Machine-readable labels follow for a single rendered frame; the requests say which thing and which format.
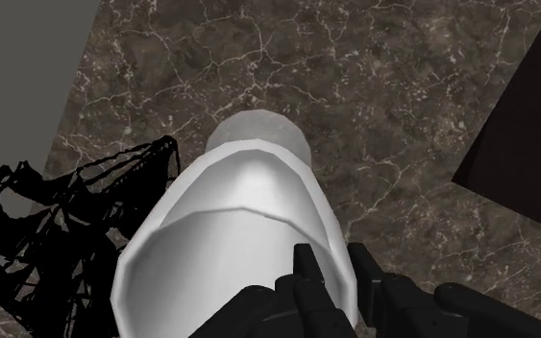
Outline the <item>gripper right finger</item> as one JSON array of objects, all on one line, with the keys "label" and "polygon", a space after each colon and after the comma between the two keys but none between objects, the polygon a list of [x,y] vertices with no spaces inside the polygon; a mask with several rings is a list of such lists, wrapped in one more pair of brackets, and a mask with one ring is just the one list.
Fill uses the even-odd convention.
[{"label": "gripper right finger", "polygon": [[432,293],[387,273],[361,243],[347,245],[357,306],[377,338],[541,338],[541,320],[456,282]]}]

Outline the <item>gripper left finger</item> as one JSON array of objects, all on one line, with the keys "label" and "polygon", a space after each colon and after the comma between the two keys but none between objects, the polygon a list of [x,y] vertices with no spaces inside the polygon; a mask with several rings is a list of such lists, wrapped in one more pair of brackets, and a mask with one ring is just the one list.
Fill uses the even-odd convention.
[{"label": "gripper left finger", "polygon": [[309,244],[293,250],[293,272],[273,289],[250,285],[188,338],[357,338],[337,308]]}]

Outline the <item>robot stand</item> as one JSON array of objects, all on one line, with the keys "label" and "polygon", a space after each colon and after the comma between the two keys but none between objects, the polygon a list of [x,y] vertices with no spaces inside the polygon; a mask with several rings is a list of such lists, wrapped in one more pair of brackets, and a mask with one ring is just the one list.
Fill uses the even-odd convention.
[{"label": "robot stand", "polygon": [[541,30],[452,181],[541,224]]}]

